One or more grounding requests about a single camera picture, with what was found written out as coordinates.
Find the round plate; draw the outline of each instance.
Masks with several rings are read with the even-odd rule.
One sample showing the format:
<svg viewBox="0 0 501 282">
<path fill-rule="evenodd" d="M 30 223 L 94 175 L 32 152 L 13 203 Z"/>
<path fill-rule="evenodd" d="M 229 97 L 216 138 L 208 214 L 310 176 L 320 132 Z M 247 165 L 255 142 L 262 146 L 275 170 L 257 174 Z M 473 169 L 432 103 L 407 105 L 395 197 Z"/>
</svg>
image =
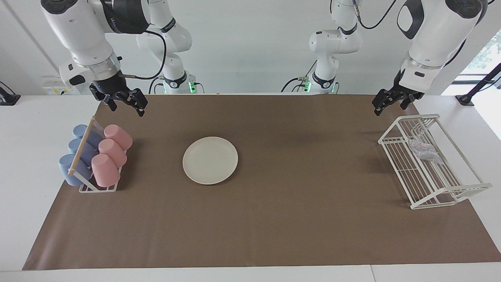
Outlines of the round plate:
<svg viewBox="0 0 501 282">
<path fill-rule="evenodd" d="M 184 172 L 191 180 L 212 185 L 226 180 L 238 164 L 238 154 L 228 140 L 205 137 L 188 147 L 183 157 Z"/>
</svg>

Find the brown mat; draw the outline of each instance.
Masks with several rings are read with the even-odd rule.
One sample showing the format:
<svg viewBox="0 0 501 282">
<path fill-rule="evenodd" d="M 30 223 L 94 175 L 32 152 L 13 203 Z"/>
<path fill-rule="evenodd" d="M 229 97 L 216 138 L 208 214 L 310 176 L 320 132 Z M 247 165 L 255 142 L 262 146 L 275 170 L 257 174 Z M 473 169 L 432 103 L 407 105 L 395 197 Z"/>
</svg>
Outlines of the brown mat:
<svg viewBox="0 0 501 282">
<path fill-rule="evenodd" d="M 372 98 L 149 96 L 143 118 L 101 105 L 102 125 L 135 138 L 119 190 L 83 195 L 64 184 L 24 269 L 501 261 L 468 201 L 409 208 L 376 143 L 404 112 L 376 117 Z M 219 185 L 182 168 L 206 136 L 238 150 Z"/>
</svg>

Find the table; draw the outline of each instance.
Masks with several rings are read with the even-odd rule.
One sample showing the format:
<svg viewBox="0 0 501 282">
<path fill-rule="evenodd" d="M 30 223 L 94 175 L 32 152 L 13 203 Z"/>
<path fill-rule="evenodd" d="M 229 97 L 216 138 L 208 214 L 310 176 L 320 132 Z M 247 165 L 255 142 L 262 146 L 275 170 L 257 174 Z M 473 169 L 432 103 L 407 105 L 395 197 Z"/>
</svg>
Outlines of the table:
<svg viewBox="0 0 501 282">
<path fill-rule="evenodd" d="M 71 130 L 75 124 L 85 123 L 95 111 L 96 106 L 97 103 L 88 96 L 26 96 L 23 97 L 15 107 L 8 109 L 0 108 L 0 117 L 2 120 L 15 120 L 13 123 L 3 124 L 2 138 L 0 139 L 3 154 L 0 162 L 2 167 L 9 167 L 12 164 L 16 164 L 16 168 L 23 168 L 10 170 L 9 174 L 2 172 L 0 176 L 2 183 L 0 189 L 3 192 L 3 197 L 0 199 L 0 211 L 3 212 L 2 214 L 9 215 L 1 220 L 1 225 L 3 226 L 0 231 L 2 238 L 0 245 L 0 251 L 2 253 L 2 257 L 0 258 L 1 270 L 21 269 L 38 230 L 51 206 L 57 190 L 59 189 L 61 178 L 58 168 L 46 166 L 45 168 L 40 169 L 40 166 L 46 163 L 55 163 L 57 161 L 57 156 L 65 153 L 65 145 L 71 137 L 68 136 L 67 139 L 64 139 L 62 136 L 67 136 L 66 132 Z M 470 162 L 477 167 L 485 179 L 488 179 L 493 183 L 494 187 L 501 185 L 501 176 L 498 175 L 496 169 L 501 165 L 501 160 L 499 158 L 492 158 L 492 156 L 501 155 L 501 142 L 488 128 L 485 122 L 483 122 L 474 108 L 464 108 L 458 106 L 454 102 L 453 97 L 435 96 L 424 98 L 422 101 L 416 103 L 416 106 L 421 113 L 440 113 L 442 115 L 442 122 L 445 124 L 447 130 L 459 146 L 462 147 L 466 156 L 470 159 Z M 47 121 L 53 122 L 52 127 L 48 126 L 50 134 L 42 139 L 42 141 L 39 140 L 35 142 L 34 139 L 30 139 L 30 136 L 41 134 L 45 131 L 43 126 L 46 126 Z M 472 135 L 482 136 L 483 138 L 469 138 Z M 27 156 L 30 154 L 38 154 L 39 161 L 37 163 L 32 163 L 27 160 Z M 12 189 L 14 183 L 17 186 L 25 188 L 34 187 L 33 183 L 36 182 L 35 177 L 26 177 L 27 170 L 36 171 L 38 174 L 35 174 L 35 176 L 44 176 L 41 178 L 43 182 L 42 186 L 45 187 L 43 190 L 28 191 Z M 489 191 L 487 191 L 472 199 L 472 204 L 499 248 L 501 241 L 501 226 L 495 221 L 495 219 L 499 218 L 500 210 L 496 207 L 497 205 L 494 205 L 494 203 L 497 203 L 496 197 L 499 199 L 499 190 L 491 189 L 490 191 L 490 194 L 488 194 Z M 328 273 L 327 275 L 329 277 L 332 277 L 333 275 L 342 276 L 340 274 L 342 272 L 351 273 L 353 275 L 360 272 L 371 274 L 372 271 L 368 272 L 368 270 L 371 269 L 374 271 L 378 282 L 381 281 L 378 278 L 379 276 L 385 280 L 390 276 L 392 276 L 395 280 L 398 280 L 398 278 L 405 278 L 409 280 L 409 276 L 407 276 L 406 273 L 413 271 L 415 271 L 415 273 L 427 271 L 430 273 L 429 281 L 434 281 L 434 278 L 438 279 L 439 277 L 439 275 L 432 275 L 432 273 L 443 273 L 444 271 L 447 271 L 449 274 L 448 277 L 451 278 L 451 281 L 454 280 L 454 277 L 457 279 L 464 278 L 464 281 L 466 281 L 466 278 L 468 277 L 466 275 L 467 273 L 470 275 L 472 273 L 482 274 L 484 275 L 484 281 L 489 281 L 489 277 L 500 276 L 499 263 L 438 266 L 354 266 L 353 268 L 345 268 L 344 270 L 349 269 L 346 272 L 344 272 L 344 270 L 339 270 L 343 267 L 344 266 L 328 266 L 325 268 L 308 268 L 311 269 L 311 273 L 314 273 L 309 277 L 313 277 L 313 280 L 321 280 L 321 273 L 324 273 L 324 271 Z M 285 275 L 285 273 L 289 271 L 295 271 L 292 270 L 295 268 L 288 267 L 286 269 L 290 270 L 272 269 L 275 270 L 273 273 L 276 275 Z M 299 269 L 301 270 L 301 273 L 303 273 L 303 271 L 309 271 L 302 267 L 299 267 Z M 197 275 L 196 273 L 204 273 L 204 277 L 206 277 L 207 280 L 210 280 L 211 277 L 213 279 L 215 279 L 214 277 L 231 277 L 230 274 L 226 275 L 225 273 L 234 271 L 240 272 L 241 274 L 245 274 L 246 271 L 250 271 L 252 275 L 256 275 L 255 278 L 258 279 L 260 275 L 258 273 L 268 273 L 268 271 L 271 270 L 268 268 L 263 270 L 249 270 L 249 268 L 227 270 L 222 268 L 200 270 L 201 272 L 194 269 L 101 271 L 101 273 L 114 273 L 113 275 L 116 275 L 114 276 L 115 278 L 147 275 L 146 273 L 164 273 L 165 275 L 174 277 L 174 273 L 181 272 L 185 273 L 183 275 L 186 275 L 186 277 L 194 278 Z M 35 273 L 36 272 L 2 272 L 0 273 L 0 278 L 5 277 L 6 280 L 27 279 L 27 277 L 34 277 L 34 275 L 37 276 Z M 81 276 L 83 273 L 96 274 L 99 273 L 99 271 L 53 271 L 41 273 L 40 278 L 42 279 L 45 277 L 45 279 L 49 279 L 49 277 L 51 277 L 53 280 L 57 280 L 58 277 L 59 279 L 62 279 L 63 277 L 68 278 L 72 276 Z"/>
</svg>

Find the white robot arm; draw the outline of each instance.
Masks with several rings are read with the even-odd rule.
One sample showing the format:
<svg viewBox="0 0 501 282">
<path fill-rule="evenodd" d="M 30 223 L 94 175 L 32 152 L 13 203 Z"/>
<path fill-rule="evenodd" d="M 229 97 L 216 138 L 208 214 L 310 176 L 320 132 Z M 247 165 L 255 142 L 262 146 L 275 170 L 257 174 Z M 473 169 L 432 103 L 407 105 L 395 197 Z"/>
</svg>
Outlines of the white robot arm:
<svg viewBox="0 0 501 282">
<path fill-rule="evenodd" d="M 362 36 L 357 31 L 357 17 L 352 0 L 335 0 L 332 6 L 332 20 L 337 30 L 322 30 L 310 37 L 310 49 L 317 55 L 318 62 L 309 77 L 310 91 L 329 93 L 332 91 L 339 62 L 335 54 L 357 52 L 362 46 Z"/>
<path fill-rule="evenodd" d="M 397 23 L 412 45 L 393 87 L 373 100 L 376 115 L 399 100 L 406 109 L 421 99 L 486 11 L 487 0 L 407 0 Z"/>
<path fill-rule="evenodd" d="M 150 23 L 148 0 L 41 0 L 44 15 L 72 61 L 60 68 L 67 85 L 92 81 L 95 98 L 112 110 L 122 101 L 144 114 L 148 101 L 140 89 L 130 90 L 120 71 L 120 58 L 105 32 L 141 34 Z"/>
<path fill-rule="evenodd" d="M 195 77 L 183 66 L 181 58 L 175 53 L 188 51 L 193 43 L 191 34 L 172 16 L 167 0 L 150 0 L 151 26 L 148 30 L 161 33 L 167 42 L 167 59 L 162 69 L 164 89 L 168 94 L 194 93 Z M 150 53 L 158 63 L 162 63 L 163 45 L 151 34 L 141 34 L 136 38 L 137 45 Z"/>
</svg>

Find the metal rack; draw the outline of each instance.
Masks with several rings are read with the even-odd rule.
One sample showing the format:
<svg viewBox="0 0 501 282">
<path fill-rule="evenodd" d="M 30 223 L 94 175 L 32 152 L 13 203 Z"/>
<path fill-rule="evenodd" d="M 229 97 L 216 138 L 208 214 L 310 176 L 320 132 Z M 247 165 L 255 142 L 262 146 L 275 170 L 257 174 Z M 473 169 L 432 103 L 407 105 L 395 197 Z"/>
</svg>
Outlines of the metal rack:
<svg viewBox="0 0 501 282">
<path fill-rule="evenodd" d="M 383 146 L 398 179 L 402 183 L 411 202 L 411 209 L 454 205 L 492 187 L 490 183 L 484 183 L 474 170 L 457 144 L 443 128 L 439 118 L 438 114 L 399 117 L 378 141 Z M 458 180 L 431 134 L 430 128 L 432 127 L 443 132 L 479 184 L 464 185 Z M 433 145 L 442 158 L 443 164 L 418 158 L 409 146 L 409 141 L 412 139 Z"/>
<path fill-rule="evenodd" d="M 110 187 L 100 187 L 95 183 L 95 180 L 93 178 L 94 174 L 91 175 L 91 179 L 87 180 L 85 179 L 78 171 L 77 171 L 77 164 L 78 160 L 80 159 L 82 152 L 84 150 L 84 145 L 85 142 L 87 142 L 87 139 L 89 138 L 89 134 L 91 130 L 97 131 L 101 136 L 104 136 L 104 129 L 103 127 L 96 121 L 95 116 L 93 116 L 89 122 L 89 125 L 87 126 L 87 130 L 85 130 L 84 136 L 82 137 L 82 142 L 80 143 L 80 146 L 78 147 L 77 153 L 75 154 L 75 157 L 73 158 L 73 162 L 71 163 L 70 169 L 68 169 L 68 175 L 69 176 L 75 176 L 78 178 L 80 181 L 82 181 L 84 184 L 80 186 L 79 192 L 80 193 L 110 193 L 110 192 L 115 192 L 117 190 L 118 182 L 117 184 L 110 186 Z M 119 167 L 118 173 L 122 173 L 122 167 Z"/>
</svg>

